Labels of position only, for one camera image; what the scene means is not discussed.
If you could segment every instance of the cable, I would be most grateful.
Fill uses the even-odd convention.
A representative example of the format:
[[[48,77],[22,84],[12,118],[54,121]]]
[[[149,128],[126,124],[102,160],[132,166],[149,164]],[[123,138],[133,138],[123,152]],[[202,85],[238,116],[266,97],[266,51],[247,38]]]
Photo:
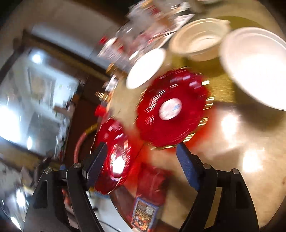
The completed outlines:
[[[118,229],[116,229],[116,228],[114,228],[112,225],[109,225],[109,224],[107,224],[106,222],[104,222],[104,221],[100,221],[100,220],[98,220],[100,223],[103,223],[103,224],[105,224],[105,225],[108,225],[109,227],[111,227],[112,229],[114,229],[114,230],[116,230],[117,232],[122,232],[121,230],[118,230]]]
[[[74,150],[74,163],[78,163],[78,155],[80,152],[80,147],[82,145],[82,143],[85,141],[85,139],[87,138],[87,136],[94,132],[97,129],[97,123],[92,125],[91,127],[89,127],[88,129],[86,129],[80,136],[79,140],[76,143],[76,148]]]
[[[74,216],[74,214],[73,214],[72,212],[70,212],[69,210],[67,210],[67,208],[65,209],[65,211],[66,211],[67,215],[68,215],[73,221],[75,221],[75,222],[77,223],[76,217]],[[98,221],[99,221],[100,223],[103,223],[103,224],[105,224],[105,225],[111,227],[112,229],[116,230],[117,232],[122,232],[121,230],[114,228],[112,225],[109,225],[108,223],[106,223],[106,222],[104,222],[104,221],[101,221],[101,220],[98,220]]]

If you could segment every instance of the stack of red plates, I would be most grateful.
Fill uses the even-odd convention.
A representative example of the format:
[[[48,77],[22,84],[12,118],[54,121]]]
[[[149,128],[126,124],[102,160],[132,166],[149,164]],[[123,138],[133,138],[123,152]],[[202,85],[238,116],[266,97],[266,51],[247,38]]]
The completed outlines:
[[[94,188],[108,194],[124,183],[134,156],[122,125],[112,118],[101,125],[96,135],[96,146],[100,142],[107,144],[108,153]]]
[[[200,123],[206,98],[201,76],[186,69],[156,78],[137,108],[141,138],[155,147],[182,142]]]

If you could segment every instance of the tabletop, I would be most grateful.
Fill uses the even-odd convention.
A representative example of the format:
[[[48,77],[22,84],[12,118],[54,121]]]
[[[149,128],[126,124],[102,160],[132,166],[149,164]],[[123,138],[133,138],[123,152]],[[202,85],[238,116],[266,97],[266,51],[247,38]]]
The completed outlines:
[[[238,9],[233,9],[230,1],[225,1],[194,19],[218,17],[230,20],[233,29],[255,26],[283,36],[270,13],[259,2],[239,1],[237,7],[248,7],[247,4],[257,8],[247,8],[247,13],[244,11],[242,15],[237,15]],[[228,7],[231,9],[229,14],[225,13]],[[223,71],[218,58],[205,63],[194,63],[173,56],[173,67],[183,66],[190,66],[195,71],[202,72],[210,80],[210,94],[215,98],[209,121],[186,145],[203,163],[209,163],[215,169],[240,170],[252,197],[261,228],[273,217],[286,194],[286,114],[284,111],[264,106],[242,92]],[[145,86],[134,90],[127,89],[125,80],[120,80],[112,96],[110,108],[131,137],[136,138],[138,144],[142,145],[135,165],[143,161],[172,173],[160,225],[156,230],[177,231],[186,219],[197,192],[189,186],[174,148],[153,150],[140,140],[134,120],[137,116],[136,105],[144,89]],[[136,170],[131,171],[124,186],[111,193],[114,205],[128,224],[137,184],[140,181]],[[220,193],[221,189],[217,188],[206,227],[214,223]]]

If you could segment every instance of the snack package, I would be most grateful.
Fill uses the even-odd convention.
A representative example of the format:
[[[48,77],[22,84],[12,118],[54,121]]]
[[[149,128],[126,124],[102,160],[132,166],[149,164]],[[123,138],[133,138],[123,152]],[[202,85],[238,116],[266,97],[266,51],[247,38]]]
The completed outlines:
[[[145,163],[141,164],[131,224],[141,232],[156,227],[166,200],[170,172]]]

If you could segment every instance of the white bowl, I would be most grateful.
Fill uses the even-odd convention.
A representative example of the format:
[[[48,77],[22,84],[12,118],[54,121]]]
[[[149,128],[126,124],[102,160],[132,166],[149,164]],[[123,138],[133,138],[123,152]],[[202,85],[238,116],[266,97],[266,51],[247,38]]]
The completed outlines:
[[[286,110],[286,42],[279,36],[256,27],[237,29],[221,44],[220,61],[244,92]]]
[[[218,56],[222,39],[229,33],[229,21],[200,19],[182,27],[170,41],[170,51],[194,61]]]

